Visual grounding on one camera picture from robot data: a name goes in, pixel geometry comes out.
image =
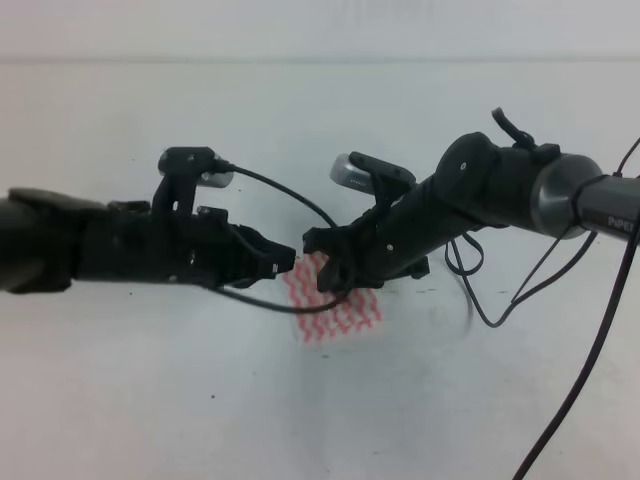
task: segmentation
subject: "black robotic arm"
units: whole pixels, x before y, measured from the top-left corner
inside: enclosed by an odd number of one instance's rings
[[[464,135],[417,185],[410,172],[382,160],[357,152],[338,157],[331,178],[375,195],[376,205],[351,225],[304,235],[306,253],[330,258],[318,277],[320,291],[347,284],[341,243],[355,263],[355,286],[376,288],[393,278],[422,277],[428,253],[484,227],[515,226],[554,238],[584,230],[629,238],[640,211],[640,180],[603,175],[592,159],[562,153],[558,145],[537,146],[502,110],[493,115],[514,139],[512,147],[498,147],[482,133]]]

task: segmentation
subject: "black clamp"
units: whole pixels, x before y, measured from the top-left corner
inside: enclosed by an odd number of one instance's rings
[[[320,292],[338,293],[347,288],[381,288],[392,278],[372,278],[358,270],[359,251],[375,238],[376,224],[403,195],[416,186],[415,176],[397,165],[368,155],[352,152],[349,161],[371,176],[376,204],[346,226],[312,228],[303,235],[304,253],[322,252],[329,260],[318,273]],[[418,279],[429,273],[426,257],[410,265],[393,278]]]

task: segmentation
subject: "black cable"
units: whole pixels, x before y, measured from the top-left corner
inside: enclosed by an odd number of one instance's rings
[[[460,277],[462,278],[462,281],[464,283],[464,286],[467,289],[467,292],[469,293],[469,297],[471,298],[471,301],[473,302],[473,305],[476,308],[476,311],[478,312],[478,315],[480,315],[480,318],[485,323],[485,325],[487,325],[488,327],[491,327],[491,328],[498,328],[500,325],[502,325],[507,320],[507,318],[509,318],[509,315],[511,315],[511,312],[513,312],[513,310],[515,310],[515,308],[518,305],[523,303],[525,300],[531,298],[533,295],[535,295],[536,293],[540,292],[541,290],[547,288],[549,285],[551,285],[551,284],[557,282],[558,280],[560,280],[560,278],[562,278],[569,270],[571,270],[573,267],[575,267],[577,265],[577,263],[582,259],[582,257],[584,257],[584,255],[589,250],[589,247],[591,247],[591,244],[595,240],[596,236],[597,236],[596,233],[589,234],[589,237],[587,237],[587,240],[584,242],[582,247],[580,247],[580,250],[578,250],[578,252],[573,256],[573,258],[571,260],[569,260],[569,262],[567,262],[567,264],[564,267],[562,267],[555,274],[551,275],[549,278],[547,278],[543,282],[540,282],[535,287],[532,287],[530,290],[527,290],[525,293],[520,295],[517,299],[512,301],[509,304],[509,306],[505,309],[505,311],[502,313],[500,318],[495,322],[492,322],[491,320],[489,320],[489,318],[484,313],[484,310],[482,309],[482,306],[480,305],[480,302],[478,301],[478,297],[476,297],[476,294],[473,291],[473,288],[471,287],[471,284],[469,283],[468,276],[467,275],[460,275]],[[458,262],[458,266],[461,269],[464,269],[464,266],[462,265],[462,258],[460,258],[460,251],[458,250],[458,246],[456,245],[455,240],[451,242],[451,246],[453,247],[453,253],[454,253],[455,257],[456,257],[456,261]]]
[[[625,164],[627,163],[627,160],[629,160],[629,157],[633,154],[635,149],[638,148],[638,145],[640,145],[640,138],[636,140],[636,143],[633,144],[633,146],[629,149],[627,154],[624,156],[624,158],[620,162],[620,165],[618,166],[618,170],[616,170],[615,175],[618,175],[618,176],[622,175],[622,169],[624,168]]]
[[[556,249],[556,247],[560,243],[560,240],[562,240],[564,237],[566,237],[567,234],[571,231],[572,228],[574,228],[574,225],[572,225],[572,224],[567,225],[567,228],[564,229],[564,232],[562,232],[562,234],[558,238],[556,238],[555,242],[553,242],[553,244],[547,249],[547,251],[544,252],[544,255],[542,255],[540,260],[538,260],[538,263],[536,263],[536,266],[533,267],[531,272],[529,272],[529,275],[527,275],[527,278],[525,278],[524,282],[522,282],[522,285],[520,285],[520,288],[518,288],[518,291],[516,292],[516,294],[511,299],[511,303],[513,303],[516,300],[518,295],[520,295],[520,292],[522,292],[522,290],[524,290],[524,287],[527,285],[527,283],[529,283],[529,280],[531,280],[531,278],[533,278],[533,276],[540,269],[542,264],[547,260],[547,258],[549,258],[549,255],[551,255],[551,253]]]
[[[451,259],[449,258],[448,243],[444,247],[444,261],[446,262],[447,267],[449,267],[449,270],[451,270],[456,275],[459,275],[459,276],[467,275],[470,277],[471,275],[478,273],[482,268],[482,265],[484,265],[484,249],[482,248],[482,245],[480,245],[480,242],[478,242],[475,238],[473,238],[468,233],[463,233],[462,238],[464,238],[467,241],[467,243],[471,245],[473,248],[475,248],[476,251],[480,254],[480,260],[478,261],[476,266],[469,270],[464,270],[463,268],[456,267],[451,261]]]
[[[616,310],[618,308],[618,304],[620,303],[620,298],[622,297],[622,291],[624,290],[625,283],[627,282],[627,277],[629,276],[629,271],[631,270],[631,264],[633,263],[633,257],[636,253],[636,247],[638,246],[638,242],[640,241],[640,214],[635,220],[633,225],[633,230],[629,241],[627,242],[627,248],[625,248],[624,256],[622,257],[622,261],[620,262],[620,268],[618,270],[618,275],[616,276],[615,284],[613,285],[613,290],[611,291],[611,296],[609,297],[609,303],[607,304],[607,309],[605,310],[604,316],[602,318],[602,323],[600,324],[600,328],[598,329],[598,334],[596,335],[596,339],[593,342],[591,350],[589,351],[589,355],[587,356],[587,360],[585,361],[582,370],[580,371],[580,375],[576,379],[573,387],[569,391],[569,394],[565,398],[564,402],[560,406],[560,409],[555,414],[547,428],[545,428],[544,432],[535,443],[531,451],[528,453],[520,468],[513,477],[513,480],[522,480],[524,476],[527,474],[533,462],[536,461],[544,447],[549,443],[549,440],[553,436],[553,434],[558,430],[558,427],[562,423],[562,421],[569,413],[569,410],[573,406],[574,402],[578,398],[580,391],[587,383],[587,379],[593,370],[593,367],[598,360],[598,356],[602,351],[602,347],[607,338],[607,334],[609,333],[609,329],[611,328],[611,324],[613,323],[613,318],[616,314]]]
[[[271,180],[270,178],[267,178],[263,175],[260,175],[259,173],[255,173],[252,172],[251,170],[247,170],[245,168],[241,168],[238,167],[236,165],[231,165],[228,164],[228,171],[233,171],[236,173],[239,173],[241,175],[245,175],[247,177],[251,177],[255,180],[258,180],[262,183],[265,183],[267,185],[269,185],[270,187],[275,188],[276,190],[279,190],[283,193],[286,193],[287,195],[289,195],[290,197],[293,197],[294,199],[296,199],[297,201],[299,201],[300,203],[302,203],[303,205],[305,205],[306,207],[310,208],[311,210],[313,210],[315,213],[317,213],[320,217],[322,217],[322,219],[327,222],[329,224],[330,227],[332,228],[336,228],[338,226],[338,224],[329,216],[329,214],[327,214],[324,210],[322,210],[320,207],[318,207],[315,203],[313,203],[311,200],[303,197],[302,195],[300,195],[299,193],[294,192],[293,190],[291,190],[288,187],[285,187],[284,185]],[[232,227],[230,229],[232,235],[234,235],[234,237],[246,248],[249,249],[249,251],[251,251],[251,253],[253,253],[254,255],[263,255],[261,252],[259,252],[257,249],[255,249],[253,246],[249,245],[248,246],[248,242],[242,237],[242,234],[240,232],[238,232],[235,227]],[[267,302],[266,300],[260,300],[254,297],[250,297],[247,295],[243,295],[241,293],[232,291],[232,290],[226,290],[223,287],[220,288],[214,288],[214,289],[210,289],[212,292],[218,293],[220,295],[223,295],[225,297],[228,298],[232,298],[234,300],[238,300],[239,302],[242,303],[246,303],[248,305],[253,305],[254,307],[260,307],[260,308],[264,308],[266,310],[271,310],[274,312],[280,312],[280,313],[292,313],[292,314],[297,314],[297,315],[302,315],[302,314],[312,314],[312,313],[320,313],[320,312],[325,312],[327,310],[331,310],[332,308],[335,308],[336,306],[338,306],[339,304],[341,304],[342,302],[344,302],[350,291],[352,290],[352,286],[355,283],[355,277],[356,277],[356,272],[355,272],[355,262],[353,261],[353,257],[351,256],[351,252],[348,248],[348,246],[346,245],[346,243],[341,245],[341,248],[343,250],[343,257],[344,260],[346,260],[347,262],[347,269],[348,269],[348,277],[346,280],[346,285],[345,285],[345,291],[341,292],[339,294],[337,294],[335,296],[335,298],[329,302],[326,303],[324,305],[316,305],[314,307],[290,307],[288,305],[281,305],[278,303],[271,303],[271,302]]]

